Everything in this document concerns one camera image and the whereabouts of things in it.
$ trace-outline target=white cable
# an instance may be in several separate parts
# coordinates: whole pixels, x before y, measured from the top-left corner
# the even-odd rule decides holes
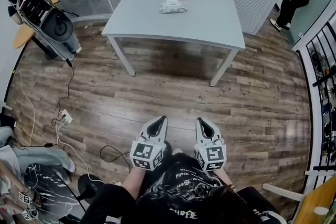
[[[58,145],[58,141],[60,141],[62,144],[71,147],[72,150],[73,150],[73,151],[76,153],[76,155],[78,156],[78,158],[80,158],[80,159],[84,162],[84,164],[85,164],[85,166],[86,166],[86,170],[87,170],[87,172],[88,172],[88,177],[89,177],[89,179],[90,179],[91,181],[94,181],[94,182],[103,182],[103,183],[105,184],[105,182],[102,181],[102,180],[96,180],[96,179],[92,179],[92,178],[90,178],[89,167],[88,167],[87,163],[81,158],[81,156],[78,155],[78,153],[75,151],[75,149],[73,148],[73,146],[71,146],[71,145],[69,145],[69,144],[64,143],[64,142],[61,141],[61,139],[59,138],[59,134],[58,134],[58,132],[59,132],[59,129],[60,129],[63,125],[65,125],[67,122],[64,122],[64,123],[63,123],[62,125],[60,125],[58,128],[57,128],[57,122],[58,122],[58,121],[56,121],[56,137],[57,137],[57,145]]]
[[[20,85],[21,85],[21,90],[22,90],[22,93],[23,95],[27,98],[27,100],[29,101],[29,103],[31,104],[31,107],[33,108],[33,113],[34,113],[34,121],[33,121],[33,128],[31,129],[31,134],[30,134],[30,138],[29,138],[29,146],[31,146],[31,139],[32,139],[32,136],[33,136],[33,133],[34,133],[34,127],[35,127],[35,108],[34,108],[34,105],[33,103],[30,101],[30,99],[28,98],[28,96],[26,95],[25,91],[23,90],[23,87],[22,87],[22,74],[20,72]],[[36,184],[34,187],[30,188],[31,190],[33,188],[35,188],[37,186],[37,183],[38,183],[38,177],[37,177],[37,173],[36,173],[36,169],[33,165],[33,163],[31,163],[31,166],[33,167],[34,169],[34,172],[35,172],[35,176],[36,176]]]
[[[31,106],[33,107],[34,121],[33,121],[33,128],[31,129],[31,134],[30,134],[30,138],[29,138],[29,146],[31,146],[31,139],[32,139],[33,132],[34,132],[34,127],[35,127],[35,108],[34,108],[33,103],[30,101],[30,99],[29,99],[28,96],[26,95],[25,91],[23,90],[23,87],[22,87],[22,75],[21,75],[21,72],[20,72],[20,83],[21,83],[21,90],[22,90],[23,95],[27,98],[27,100],[29,101],[29,103],[30,103]]]

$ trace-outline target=white sneaker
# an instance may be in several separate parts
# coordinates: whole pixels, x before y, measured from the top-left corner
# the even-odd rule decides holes
[[[82,48],[82,47],[79,47],[79,48],[76,50],[76,53],[78,54],[78,53],[80,53],[82,50],[83,50],[83,48]]]
[[[275,27],[275,29],[277,29],[279,32],[281,31],[281,27],[278,26],[277,22],[273,19],[269,20],[271,22],[271,24]]]
[[[286,24],[286,25],[283,27],[283,29],[285,29],[285,30],[289,30],[289,29],[290,29],[290,23]]]
[[[61,178],[65,184],[69,185],[71,183],[71,179],[68,175],[66,175],[66,177],[64,177],[59,171],[57,171],[56,169],[53,169],[53,171],[56,173],[56,175],[59,176],[59,178]]]
[[[182,149],[180,149],[180,148],[174,149],[173,152],[172,152],[172,155],[175,155],[177,153],[183,153]]]

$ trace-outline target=black cable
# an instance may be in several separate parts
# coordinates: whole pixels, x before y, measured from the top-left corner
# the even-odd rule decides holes
[[[72,76],[71,76],[71,78],[70,78],[70,80],[69,80],[69,83],[68,83],[68,94],[67,94],[66,97],[62,97],[62,98],[59,98],[59,99],[58,99],[58,113],[57,113],[56,118],[53,118],[53,119],[51,120],[51,124],[52,124],[52,126],[55,126],[57,121],[61,121],[61,120],[65,117],[65,115],[63,115],[60,119],[58,118],[58,117],[59,117],[59,113],[61,112],[61,100],[69,98],[69,96],[70,96],[70,84],[71,84],[71,81],[72,81],[72,79],[73,79],[73,77],[74,77],[74,75],[75,75],[75,70],[74,70],[74,68],[73,68],[73,66],[72,66],[72,63],[71,63],[70,61],[68,62],[68,64],[69,64],[69,63],[70,63],[69,66],[70,66],[71,69],[72,69]]]
[[[50,4],[51,6],[53,6],[53,8],[59,10],[60,12],[68,13],[68,14],[70,14],[71,16],[74,16],[74,17],[79,17],[79,15],[76,14],[76,13],[74,13],[74,12],[71,12],[71,11],[69,11],[69,10],[62,9],[62,8],[57,7],[51,0],[47,0],[47,1],[49,2],[49,4]]]
[[[104,159],[102,156],[101,156],[101,152],[104,150],[104,148],[106,148],[106,147],[111,147],[111,148],[113,148],[115,151],[118,151],[118,153],[119,153],[119,155],[117,156],[117,157],[115,157],[114,159],[112,159],[112,160],[110,160],[110,161],[107,161],[106,159]],[[129,153],[129,151],[126,151],[126,152],[124,152],[124,153],[121,153],[118,149],[116,149],[114,146],[111,146],[111,145],[106,145],[106,146],[104,146],[104,147],[102,147],[101,148],[101,150],[100,150],[100,152],[99,152],[99,156],[100,156],[100,158],[103,160],[103,161],[105,161],[105,162],[107,162],[107,163],[113,163],[115,160],[117,160],[119,157],[122,157],[124,160],[125,160],[125,162],[127,163],[127,166],[128,166],[128,172],[130,173],[131,172],[131,165],[128,163],[128,161],[126,160],[126,158],[124,157],[124,155],[125,154],[127,154],[127,153]]]

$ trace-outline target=wooden desk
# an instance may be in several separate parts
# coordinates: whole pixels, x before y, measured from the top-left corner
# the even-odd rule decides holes
[[[336,192],[336,176],[305,196],[295,224],[321,224],[324,216],[314,213],[316,207],[329,208]]]
[[[58,2],[58,0],[51,0],[54,4]],[[15,49],[22,47],[30,40],[34,41],[41,50],[43,50],[49,57],[55,58],[57,55],[54,53],[52,49],[46,48],[35,36],[35,31],[30,28],[28,25],[21,25],[19,31],[16,33],[13,47]]]

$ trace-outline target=electrical outlet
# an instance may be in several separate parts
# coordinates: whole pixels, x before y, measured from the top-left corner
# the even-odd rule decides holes
[[[67,123],[67,124],[70,124],[71,122],[72,122],[72,117],[70,116],[70,114],[68,113],[68,111],[67,110],[63,110],[62,111],[62,115],[65,115],[65,122]]]

